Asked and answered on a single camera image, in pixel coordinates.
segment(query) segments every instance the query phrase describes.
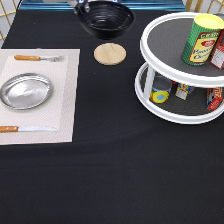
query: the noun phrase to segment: yellow label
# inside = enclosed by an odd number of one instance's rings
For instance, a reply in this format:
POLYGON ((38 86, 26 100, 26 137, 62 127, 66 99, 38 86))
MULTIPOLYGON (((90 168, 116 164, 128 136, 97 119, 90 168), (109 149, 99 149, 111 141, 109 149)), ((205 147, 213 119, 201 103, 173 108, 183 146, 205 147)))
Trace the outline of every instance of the yellow label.
POLYGON ((215 45, 220 32, 202 32, 198 35, 189 61, 194 63, 205 62, 215 45))

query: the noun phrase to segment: spice container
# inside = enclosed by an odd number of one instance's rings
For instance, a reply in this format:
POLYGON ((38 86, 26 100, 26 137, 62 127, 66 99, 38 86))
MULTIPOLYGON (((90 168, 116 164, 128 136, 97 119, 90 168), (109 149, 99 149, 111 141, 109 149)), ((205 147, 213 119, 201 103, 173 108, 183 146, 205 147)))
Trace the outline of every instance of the spice container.
POLYGON ((181 55, 182 60, 189 65, 203 65, 223 28, 224 21, 218 16, 211 14, 195 16, 181 55))

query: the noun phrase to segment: orange handle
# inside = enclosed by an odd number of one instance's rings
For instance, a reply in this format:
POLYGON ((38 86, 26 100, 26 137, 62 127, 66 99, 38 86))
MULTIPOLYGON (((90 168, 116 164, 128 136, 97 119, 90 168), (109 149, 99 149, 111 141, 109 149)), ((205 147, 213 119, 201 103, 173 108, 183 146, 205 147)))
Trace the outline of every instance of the orange handle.
POLYGON ((14 58, 16 60, 40 61, 40 57, 37 56, 16 55, 14 58))
POLYGON ((0 132, 17 132, 17 126, 0 126, 0 132))

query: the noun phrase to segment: cork coaster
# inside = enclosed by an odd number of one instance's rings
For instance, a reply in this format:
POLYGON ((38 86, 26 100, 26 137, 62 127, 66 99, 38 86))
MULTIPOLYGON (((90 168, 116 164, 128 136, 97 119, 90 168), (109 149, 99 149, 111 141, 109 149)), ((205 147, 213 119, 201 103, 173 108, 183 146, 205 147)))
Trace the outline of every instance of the cork coaster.
POLYGON ((95 49, 94 57, 103 65, 117 65, 125 59, 126 51, 118 44, 107 43, 95 49))

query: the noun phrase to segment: metal plate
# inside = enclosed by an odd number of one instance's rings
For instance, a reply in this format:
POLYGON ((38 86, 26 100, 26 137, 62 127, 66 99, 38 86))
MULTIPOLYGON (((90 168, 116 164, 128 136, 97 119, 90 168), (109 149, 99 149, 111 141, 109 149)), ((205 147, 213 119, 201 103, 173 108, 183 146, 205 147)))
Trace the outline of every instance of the metal plate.
POLYGON ((25 73, 9 79, 0 90, 0 99, 13 109, 28 109, 42 104, 53 90, 51 81, 40 74, 25 73))

